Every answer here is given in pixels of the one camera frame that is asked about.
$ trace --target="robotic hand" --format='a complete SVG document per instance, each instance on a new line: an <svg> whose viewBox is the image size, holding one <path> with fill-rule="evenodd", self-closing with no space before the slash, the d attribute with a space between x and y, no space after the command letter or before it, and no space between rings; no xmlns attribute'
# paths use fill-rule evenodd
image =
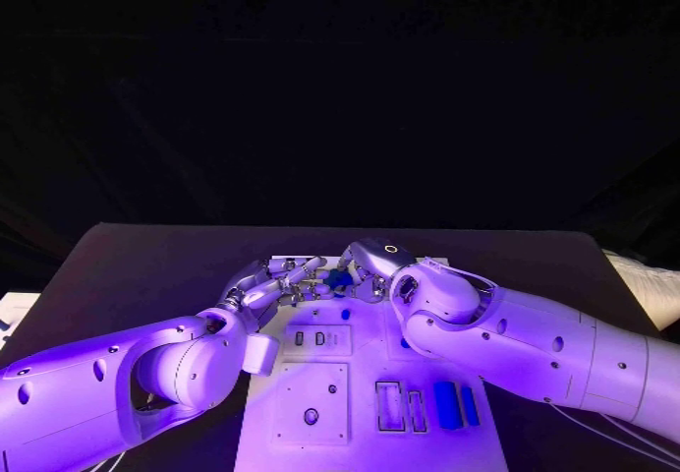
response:
<svg viewBox="0 0 680 472"><path fill-rule="evenodd" d="M0 471L82 470L200 416L240 369L269 375L279 305L332 298L322 258L253 262L216 308L47 349L0 370Z"/></svg>
<svg viewBox="0 0 680 472"><path fill-rule="evenodd" d="M403 338L517 395L590 410L680 443L680 346L498 287L383 240L350 245L368 302L386 294Z"/></svg>

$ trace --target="black curtain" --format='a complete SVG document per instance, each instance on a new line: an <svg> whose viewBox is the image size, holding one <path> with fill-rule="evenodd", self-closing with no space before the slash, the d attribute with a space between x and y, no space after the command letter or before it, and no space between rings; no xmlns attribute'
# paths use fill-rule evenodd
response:
<svg viewBox="0 0 680 472"><path fill-rule="evenodd" d="M675 2L0 8L0 288L99 221L574 229L680 266Z"/></svg>

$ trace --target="dark table surface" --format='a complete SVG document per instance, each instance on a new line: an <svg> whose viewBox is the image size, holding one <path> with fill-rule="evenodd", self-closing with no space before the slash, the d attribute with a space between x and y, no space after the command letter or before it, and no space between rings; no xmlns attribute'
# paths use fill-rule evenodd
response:
<svg viewBox="0 0 680 472"><path fill-rule="evenodd" d="M658 335L594 241L580 233L99 224L0 351L0 365L66 342L197 313L213 306L228 276L252 260L339 255L367 236L397 242L414 256L446 257L453 267L499 285ZM671 470L571 424L547 405L489 384L485 390L509 470ZM131 450L118 470L230 470L246 391L241 374L217 408ZM597 415L574 415L612 432Z"/></svg>

